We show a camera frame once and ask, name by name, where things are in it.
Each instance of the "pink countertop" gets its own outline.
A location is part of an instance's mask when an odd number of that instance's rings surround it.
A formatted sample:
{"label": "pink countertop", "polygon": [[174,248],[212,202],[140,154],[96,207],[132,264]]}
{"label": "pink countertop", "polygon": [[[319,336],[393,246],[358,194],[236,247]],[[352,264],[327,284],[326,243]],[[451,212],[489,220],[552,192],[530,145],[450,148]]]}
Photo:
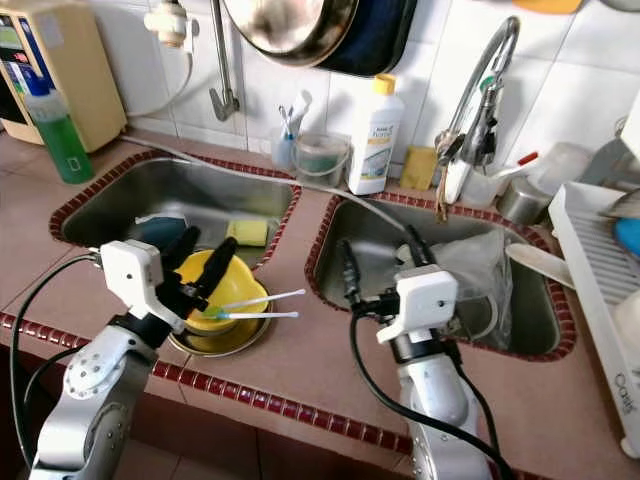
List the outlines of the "pink countertop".
{"label": "pink countertop", "polygon": [[[137,133],[190,153],[268,168],[264,158],[247,152]],[[102,149],[93,156],[97,176],[142,151],[122,142]],[[5,325],[0,328],[3,344],[8,341],[10,316],[17,313],[30,285],[83,251],[52,239],[48,223],[54,210],[86,186],[63,184],[42,148],[0,134],[0,311],[7,314],[0,318]],[[391,190],[419,196],[398,187]],[[328,194],[303,190],[273,257],[255,271],[270,291],[309,287],[304,266],[330,200]],[[558,480],[640,478],[640,462],[619,448],[621,428],[576,297],[565,294],[577,330],[569,354],[557,361],[530,362],[461,345],[466,371],[492,406],[503,454],[514,468]],[[403,420],[373,398],[355,369],[348,314],[312,293],[279,301],[277,308],[299,310],[302,318],[274,322],[263,341],[237,355],[191,357],[165,344],[160,350],[165,363],[147,391],[410,473],[401,453],[406,445],[399,444],[406,440]],[[120,301],[106,290],[101,272],[79,264],[38,296],[27,318],[39,330],[21,336],[22,348],[50,356],[61,349],[52,342],[52,329],[92,338],[122,311]],[[361,329],[367,365],[382,388],[397,395],[389,348],[375,341],[375,325],[363,324]],[[271,408],[276,402],[279,414]],[[326,414],[329,425],[323,424]],[[372,432],[376,438],[369,438]]]}

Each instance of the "yellow bowl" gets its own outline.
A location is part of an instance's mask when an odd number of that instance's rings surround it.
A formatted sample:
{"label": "yellow bowl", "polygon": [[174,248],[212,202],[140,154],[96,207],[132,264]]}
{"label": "yellow bowl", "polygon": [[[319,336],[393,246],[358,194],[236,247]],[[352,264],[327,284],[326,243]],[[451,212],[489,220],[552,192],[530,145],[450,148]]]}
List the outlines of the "yellow bowl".
{"label": "yellow bowl", "polygon": [[[195,282],[202,275],[204,264],[212,253],[213,250],[202,250],[189,255],[180,268],[176,270],[182,276],[182,281],[185,283]],[[227,273],[225,273],[216,289],[209,296],[209,308],[266,296],[267,291],[253,278],[253,274],[247,264],[234,255],[231,263],[229,263]],[[268,302],[261,302],[234,309],[233,312],[261,313],[266,310],[267,305]],[[194,310],[187,319],[187,328],[192,327],[194,331],[223,332],[229,330],[238,321],[244,320],[214,320],[205,318],[201,312]]]}

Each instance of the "stainless steel sink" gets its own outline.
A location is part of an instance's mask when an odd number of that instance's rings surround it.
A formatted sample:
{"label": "stainless steel sink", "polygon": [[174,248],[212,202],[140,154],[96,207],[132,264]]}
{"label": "stainless steel sink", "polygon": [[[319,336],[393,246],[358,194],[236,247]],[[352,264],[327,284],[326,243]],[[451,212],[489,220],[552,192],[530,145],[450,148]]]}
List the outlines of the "stainless steel sink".
{"label": "stainless steel sink", "polygon": [[[136,235],[135,218],[179,213],[200,228],[199,248],[214,248],[225,237],[231,219],[264,219],[267,246],[293,199],[286,185],[242,178],[206,164],[171,158],[138,163],[90,198],[62,224],[71,243],[97,247]],[[240,247],[238,255],[256,265],[266,247]]]}
{"label": "stainless steel sink", "polygon": [[[492,229],[504,229],[513,242],[526,242],[512,230],[486,220],[450,215],[447,224],[438,224],[433,211],[425,208],[387,201],[373,203],[403,223],[414,225],[429,245],[469,238]],[[401,232],[363,207],[342,202],[335,210],[311,279],[327,301],[340,308],[348,307],[343,298],[342,256],[337,247],[341,239],[351,242],[361,270],[364,296],[375,295],[394,285],[393,276],[404,268],[395,258],[397,247],[404,243]],[[560,329],[545,280],[516,262],[511,263],[511,270],[512,331],[506,350],[524,356],[547,354],[558,345]],[[479,303],[467,305],[466,310],[471,316],[490,315],[491,311]],[[477,342],[500,349],[489,337]]]}

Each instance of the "dish rack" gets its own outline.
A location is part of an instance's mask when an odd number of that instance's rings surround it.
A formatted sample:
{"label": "dish rack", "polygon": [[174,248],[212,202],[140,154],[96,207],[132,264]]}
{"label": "dish rack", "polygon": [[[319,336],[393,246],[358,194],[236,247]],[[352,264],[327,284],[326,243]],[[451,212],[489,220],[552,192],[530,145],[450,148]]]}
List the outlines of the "dish rack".
{"label": "dish rack", "polygon": [[567,183],[549,206],[576,293],[607,377],[625,437],[623,451],[640,458],[640,364],[632,364],[618,333],[616,307],[640,290],[640,267],[613,238],[613,219],[599,212],[623,192]]}

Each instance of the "dish soap bottle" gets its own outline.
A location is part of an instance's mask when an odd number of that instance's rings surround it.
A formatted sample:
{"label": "dish soap bottle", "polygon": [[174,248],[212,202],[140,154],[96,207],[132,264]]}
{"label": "dish soap bottle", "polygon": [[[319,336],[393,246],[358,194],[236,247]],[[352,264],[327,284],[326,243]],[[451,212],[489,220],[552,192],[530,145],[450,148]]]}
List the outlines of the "dish soap bottle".
{"label": "dish soap bottle", "polygon": [[25,69],[29,88],[24,103],[40,132],[53,163],[65,183],[83,183],[93,177],[93,168],[80,142],[69,111],[56,90],[49,90],[44,78]]}
{"label": "dish soap bottle", "polygon": [[358,108],[353,134],[353,159],[348,185],[356,195],[381,192],[387,180],[393,146],[404,112],[404,103],[395,96],[395,77],[375,76],[373,92]]}

